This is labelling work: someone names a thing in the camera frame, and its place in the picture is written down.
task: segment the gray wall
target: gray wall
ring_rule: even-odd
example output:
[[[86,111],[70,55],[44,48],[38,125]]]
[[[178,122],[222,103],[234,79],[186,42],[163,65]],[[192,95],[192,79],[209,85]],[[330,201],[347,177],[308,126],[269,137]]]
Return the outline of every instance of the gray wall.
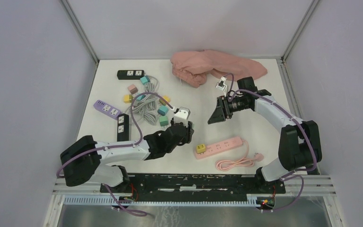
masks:
[[[100,59],[281,56],[311,0],[69,0]]]
[[[59,1],[0,1],[0,226],[41,226],[93,75]]]
[[[363,1],[321,1],[287,60],[305,119],[320,127],[349,226],[363,226]]]

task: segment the teal block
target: teal block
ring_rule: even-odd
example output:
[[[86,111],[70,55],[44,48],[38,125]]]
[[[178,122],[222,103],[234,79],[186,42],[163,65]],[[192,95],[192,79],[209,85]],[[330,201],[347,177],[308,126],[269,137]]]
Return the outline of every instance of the teal block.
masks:
[[[141,101],[143,98],[145,98],[145,95],[138,96],[138,97],[137,97],[137,100],[138,100],[138,101]]]
[[[159,109],[158,109],[158,114],[165,116],[169,111],[169,108],[162,105]]]
[[[167,116],[160,116],[159,117],[159,125],[163,126],[167,126],[169,124],[169,119]]]
[[[143,85],[149,82],[149,78],[147,76],[141,77],[140,80],[141,80],[141,83],[143,83]]]

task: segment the yellow plug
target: yellow plug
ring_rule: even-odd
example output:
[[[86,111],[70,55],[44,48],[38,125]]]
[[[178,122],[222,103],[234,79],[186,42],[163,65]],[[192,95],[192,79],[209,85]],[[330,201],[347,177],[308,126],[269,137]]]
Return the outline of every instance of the yellow plug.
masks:
[[[200,144],[197,146],[197,154],[204,153],[207,149],[205,148],[205,144]]]
[[[168,96],[163,96],[162,98],[164,98],[164,100],[166,100],[167,102],[170,102],[170,98]],[[160,99],[159,102],[162,104],[162,105],[166,105],[166,103]]]
[[[123,96],[123,102],[124,103],[131,103],[132,100],[133,100],[133,96],[132,95],[125,95],[125,96]]]

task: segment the cloth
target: cloth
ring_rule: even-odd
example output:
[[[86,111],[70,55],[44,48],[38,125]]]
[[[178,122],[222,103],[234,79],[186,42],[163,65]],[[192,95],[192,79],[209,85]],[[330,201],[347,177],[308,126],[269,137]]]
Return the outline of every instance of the cloth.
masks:
[[[207,73],[221,78],[231,72],[235,81],[244,77],[258,79],[268,73],[257,61],[213,50],[177,52],[170,61],[173,75],[195,88],[207,81]]]

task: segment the pink block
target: pink block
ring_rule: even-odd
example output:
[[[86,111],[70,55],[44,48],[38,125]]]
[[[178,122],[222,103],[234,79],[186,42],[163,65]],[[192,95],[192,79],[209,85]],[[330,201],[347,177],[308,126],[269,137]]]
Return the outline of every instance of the pink block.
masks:
[[[127,89],[129,90],[129,92],[130,92],[131,94],[135,94],[135,93],[137,93],[137,92],[138,92],[138,89],[136,88],[136,86],[135,86],[134,84],[132,84],[132,85],[128,86],[128,87],[127,87]]]

